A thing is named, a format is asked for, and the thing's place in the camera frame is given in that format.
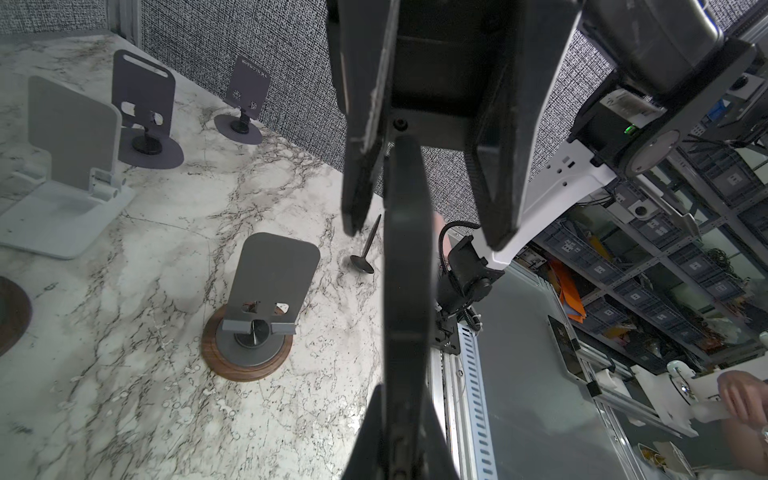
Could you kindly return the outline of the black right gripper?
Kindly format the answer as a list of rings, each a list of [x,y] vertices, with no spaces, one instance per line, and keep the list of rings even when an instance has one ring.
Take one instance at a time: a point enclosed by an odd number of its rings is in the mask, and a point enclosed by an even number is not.
[[[389,127],[392,139],[426,147],[467,144],[485,241],[503,250],[521,228],[539,123],[583,5],[329,1],[332,83],[346,119],[345,233],[357,235],[367,218]]]

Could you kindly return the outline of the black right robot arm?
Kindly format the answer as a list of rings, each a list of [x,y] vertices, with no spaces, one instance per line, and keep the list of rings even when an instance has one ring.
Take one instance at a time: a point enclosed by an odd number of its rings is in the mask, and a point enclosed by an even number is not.
[[[658,164],[757,57],[700,1],[331,1],[326,32],[346,120],[342,219],[357,234],[385,189],[383,325],[425,338],[435,246],[422,148],[463,155],[479,253],[503,267],[603,173]],[[612,66],[557,155],[575,173],[531,175],[568,47],[584,36]]]

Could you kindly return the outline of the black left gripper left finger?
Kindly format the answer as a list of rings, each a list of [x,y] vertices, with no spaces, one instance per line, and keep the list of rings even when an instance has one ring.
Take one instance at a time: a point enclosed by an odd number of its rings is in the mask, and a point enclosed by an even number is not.
[[[342,480],[382,479],[382,385],[377,385],[371,396],[363,423]]]

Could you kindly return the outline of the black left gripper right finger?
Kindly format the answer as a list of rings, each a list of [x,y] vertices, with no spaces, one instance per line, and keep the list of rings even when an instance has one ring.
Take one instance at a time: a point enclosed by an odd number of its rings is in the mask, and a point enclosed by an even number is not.
[[[422,402],[419,447],[420,479],[459,480],[434,404],[428,394],[425,394]]]

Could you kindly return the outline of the person's bare hand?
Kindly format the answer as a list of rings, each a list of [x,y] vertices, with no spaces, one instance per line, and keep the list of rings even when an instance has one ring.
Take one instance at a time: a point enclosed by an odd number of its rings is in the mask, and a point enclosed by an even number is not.
[[[729,414],[758,430],[767,426],[767,383],[744,371],[728,371],[718,379],[718,392]]]

